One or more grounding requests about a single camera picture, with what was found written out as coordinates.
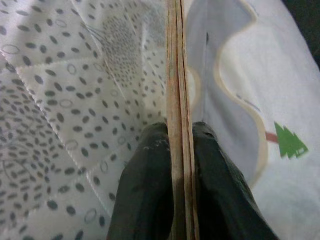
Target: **dark background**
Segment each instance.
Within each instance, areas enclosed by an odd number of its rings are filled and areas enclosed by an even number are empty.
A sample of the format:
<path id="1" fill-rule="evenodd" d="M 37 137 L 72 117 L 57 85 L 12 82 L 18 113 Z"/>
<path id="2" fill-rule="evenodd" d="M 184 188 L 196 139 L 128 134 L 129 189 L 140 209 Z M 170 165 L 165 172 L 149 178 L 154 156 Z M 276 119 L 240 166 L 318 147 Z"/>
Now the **dark background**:
<path id="1" fill-rule="evenodd" d="M 320 68 L 320 0 L 282 0 Z"/>

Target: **wood grain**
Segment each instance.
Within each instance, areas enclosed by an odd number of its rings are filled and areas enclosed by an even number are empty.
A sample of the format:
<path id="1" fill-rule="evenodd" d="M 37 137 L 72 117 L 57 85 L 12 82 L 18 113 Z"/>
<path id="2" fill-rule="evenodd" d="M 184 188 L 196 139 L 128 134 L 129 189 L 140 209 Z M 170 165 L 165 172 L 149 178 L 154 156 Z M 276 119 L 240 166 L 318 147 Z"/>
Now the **wood grain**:
<path id="1" fill-rule="evenodd" d="M 195 159 L 186 79 L 182 0 L 167 0 L 167 125 L 171 152 L 174 217 L 170 239 L 199 240 Z"/>

